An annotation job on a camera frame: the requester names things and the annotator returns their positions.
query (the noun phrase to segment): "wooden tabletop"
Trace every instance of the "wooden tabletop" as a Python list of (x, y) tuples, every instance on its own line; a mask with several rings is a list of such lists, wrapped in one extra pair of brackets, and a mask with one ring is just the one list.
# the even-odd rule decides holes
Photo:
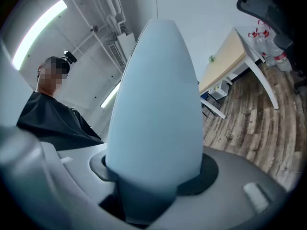
[(245, 55), (246, 52), (242, 41), (235, 28), (232, 28), (215, 54), (214, 62), (207, 65), (205, 73), (199, 83), (200, 94), (208, 91), (213, 84), (227, 75)]

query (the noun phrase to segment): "vent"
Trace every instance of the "vent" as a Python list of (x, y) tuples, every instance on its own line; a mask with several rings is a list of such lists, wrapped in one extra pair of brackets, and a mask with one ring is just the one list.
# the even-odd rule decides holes
[(119, 66), (124, 67), (126, 66), (123, 58), (121, 57), (119, 50), (117, 49), (115, 44), (109, 44), (109, 48), (112, 51), (112, 54), (114, 55), (116, 61), (118, 62)]

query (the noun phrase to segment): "black cape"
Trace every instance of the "black cape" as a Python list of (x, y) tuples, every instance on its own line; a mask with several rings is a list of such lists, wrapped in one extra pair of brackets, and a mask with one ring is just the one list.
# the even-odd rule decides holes
[(78, 111), (38, 92), (30, 96), (17, 126), (53, 144), (57, 151), (104, 143)]

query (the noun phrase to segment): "white table leg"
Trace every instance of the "white table leg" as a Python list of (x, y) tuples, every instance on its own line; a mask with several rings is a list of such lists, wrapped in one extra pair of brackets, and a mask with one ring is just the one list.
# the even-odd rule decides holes
[(267, 79), (265, 78), (265, 76), (263, 75), (263, 73), (261, 72), (261, 70), (259, 69), (259, 67), (254, 63), (254, 61), (249, 56), (245, 56), (245, 63), (249, 66), (249, 68), (254, 72), (254, 74), (260, 80), (262, 86), (269, 95), (269, 98), (273, 104), (274, 109), (278, 109), (279, 106), (274, 91), (270, 86), (269, 82), (267, 81)]
[(201, 102), (206, 105), (207, 107), (209, 107), (212, 111), (214, 111), (216, 114), (218, 114), (222, 119), (225, 119), (226, 116), (224, 113), (222, 113), (219, 109), (217, 109), (214, 105), (212, 105), (211, 103), (207, 102), (204, 98), (201, 98)]
[(225, 80), (226, 82), (228, 82), (230, 85), (233, 84), (233, 83), (228, 79), (228, 77), (224, 78), (224, 80)]

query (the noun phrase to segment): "wooden floor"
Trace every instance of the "wooden floor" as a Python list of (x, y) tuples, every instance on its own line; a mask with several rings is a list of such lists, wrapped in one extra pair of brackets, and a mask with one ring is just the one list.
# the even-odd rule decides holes
[(218, 107), (226, 119), (204, 108), (203, 143), (215, 149), (243, 156), (271, 175), (287, 190), (295, 186), (307, 155), (307, 87), (296, 95), (296, 73), (283, 73), (276, 67), (259, 65), (275, 91), (279, 110), (261, 83), (249, 72), (237, 80)]

